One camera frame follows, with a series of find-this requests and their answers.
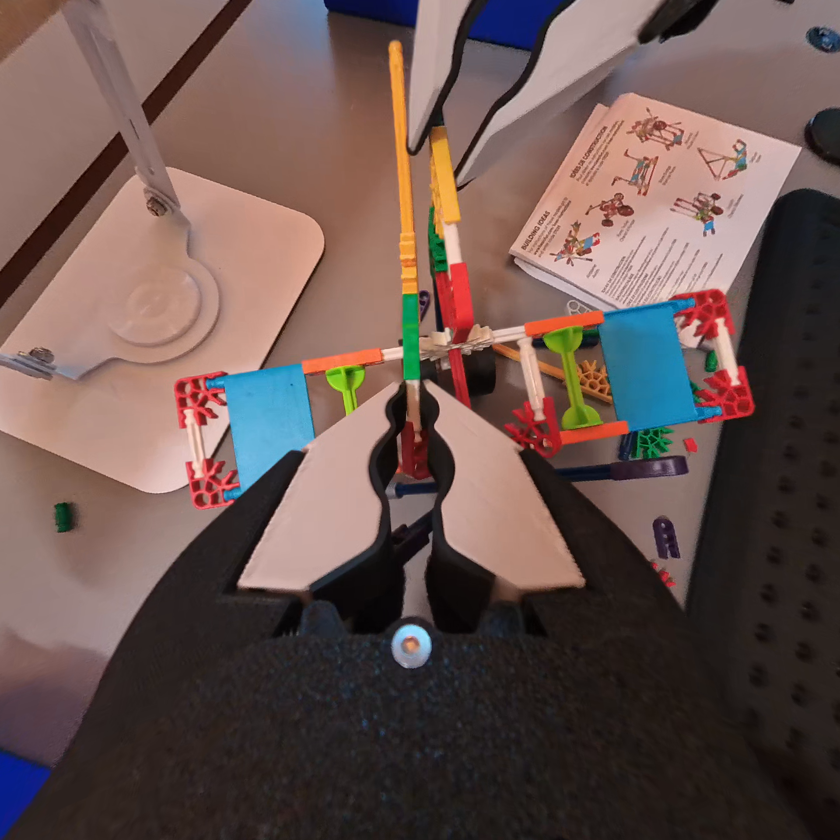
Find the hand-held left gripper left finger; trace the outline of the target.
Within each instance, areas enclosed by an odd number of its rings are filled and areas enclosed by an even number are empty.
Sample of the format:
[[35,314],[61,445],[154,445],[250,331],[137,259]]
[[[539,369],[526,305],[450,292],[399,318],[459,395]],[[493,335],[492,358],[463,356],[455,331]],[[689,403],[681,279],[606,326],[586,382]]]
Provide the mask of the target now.
[[392,442],[387,385],[304,449],[304,457],[238,580],[241,590],[302,594],[374,546],[390,520],[375,485],[375,447]]

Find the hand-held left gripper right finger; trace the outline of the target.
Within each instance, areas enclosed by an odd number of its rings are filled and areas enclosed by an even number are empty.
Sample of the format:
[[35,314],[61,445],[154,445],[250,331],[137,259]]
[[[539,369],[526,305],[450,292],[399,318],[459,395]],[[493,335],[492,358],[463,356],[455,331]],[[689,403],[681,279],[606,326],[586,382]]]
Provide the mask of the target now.
[[431,381],[423,409],[444,546],[516,592],[582,588],[522,448]]

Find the white instruction booklet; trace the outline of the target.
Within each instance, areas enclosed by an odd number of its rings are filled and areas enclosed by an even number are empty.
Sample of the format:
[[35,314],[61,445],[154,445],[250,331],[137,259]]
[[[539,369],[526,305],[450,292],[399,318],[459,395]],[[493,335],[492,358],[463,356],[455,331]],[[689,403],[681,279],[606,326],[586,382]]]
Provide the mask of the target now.
[[800,153],[623,94],[594,107],[509,254],[597,309],[727,291]]

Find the white stand with wooden board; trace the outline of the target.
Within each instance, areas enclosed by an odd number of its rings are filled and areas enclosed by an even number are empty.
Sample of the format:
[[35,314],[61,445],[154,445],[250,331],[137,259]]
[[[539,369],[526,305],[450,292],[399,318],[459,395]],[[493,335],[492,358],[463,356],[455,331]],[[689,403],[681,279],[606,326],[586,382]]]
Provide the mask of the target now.
[[2,59],[62,16],[135,174],[2,345],[2,433],[160,494],[235,487],[224,372],[267,357],[324,250],[308,215],[164,165],[102,2],[2,2]]

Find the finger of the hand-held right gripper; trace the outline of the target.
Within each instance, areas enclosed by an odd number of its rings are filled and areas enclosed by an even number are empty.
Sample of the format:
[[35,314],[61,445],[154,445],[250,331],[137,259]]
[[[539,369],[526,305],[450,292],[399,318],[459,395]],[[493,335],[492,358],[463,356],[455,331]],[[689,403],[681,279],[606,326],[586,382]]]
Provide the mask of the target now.
[[519,79],[490,107],[456,168],[463,187],[603,81],[638,47],[658,1],[580,1],[559,11]]
[[478,1],[420,1],[407,100],[406,147],[416,155],[443,118],[458,77],[469,32],[480,13]]

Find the blue bin with square tag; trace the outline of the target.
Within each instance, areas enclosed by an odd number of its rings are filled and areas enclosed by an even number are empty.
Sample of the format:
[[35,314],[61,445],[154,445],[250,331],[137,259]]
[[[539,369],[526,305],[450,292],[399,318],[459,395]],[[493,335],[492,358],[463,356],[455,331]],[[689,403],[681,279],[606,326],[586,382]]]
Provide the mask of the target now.
[[1,750],[1,838],[29,807],[50,773],[48,765]]

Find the colourful toy rod airplane model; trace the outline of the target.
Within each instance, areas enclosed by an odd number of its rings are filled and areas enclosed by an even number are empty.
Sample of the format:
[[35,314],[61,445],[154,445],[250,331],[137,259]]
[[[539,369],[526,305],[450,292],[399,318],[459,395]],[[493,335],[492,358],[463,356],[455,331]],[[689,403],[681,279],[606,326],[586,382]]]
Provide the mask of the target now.
[[[728,300],[704,290],[638,308],[548,318],[493,330],[475,323],[469,273],[459,257],[460,219],[448,136],[432,128],[429,171],[433,203],[429,255],[444,329],[419,334],[421,380],[406,382],[407,408],[399,447],[403,474],[427,478],[427,433],[419,412],[419,386],[443,363],[456,398],[471,407],[465,357],[506,344],[520,353],[528,399],[505,426],[512,440],[542,457],[563,447],[613,438],[650,427],[719,423],[748,417],[754,401],[743,366],[734,357]],[[704,372],[706,352],[718,368]],[[541,375],[538,362],[563,367],[566,386]],[[604,365],[613,405],[584,397],[576,365]],[[189,376],[174,386],[177,422],[187,435],[187,487],[197,509],[225,507],[287,452],[314,439],[308,378],[324,375],[341,393],[344,410],[358,409],[357,391],[368,368],[400,362],[393,349],[345,353],[242,374]]]

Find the black oval object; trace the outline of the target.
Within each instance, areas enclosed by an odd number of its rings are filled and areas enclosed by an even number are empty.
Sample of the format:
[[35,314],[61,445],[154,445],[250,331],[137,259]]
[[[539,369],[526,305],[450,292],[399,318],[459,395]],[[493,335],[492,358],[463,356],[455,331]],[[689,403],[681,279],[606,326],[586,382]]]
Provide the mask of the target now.
[[839,107],[825,108],[816,113],[805,126],[804,137],[808,148],[821,160],[839,166]]

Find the blue plastic bin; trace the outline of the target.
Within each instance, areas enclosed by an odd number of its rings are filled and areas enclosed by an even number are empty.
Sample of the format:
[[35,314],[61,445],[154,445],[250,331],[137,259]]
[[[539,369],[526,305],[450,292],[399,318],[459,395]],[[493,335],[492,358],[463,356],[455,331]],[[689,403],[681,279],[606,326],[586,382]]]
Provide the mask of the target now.
[[[559,1],[489,1],[469,31],[485,43],[531,50]],[[413,28],[418,1],[325,1],[330,12]]]

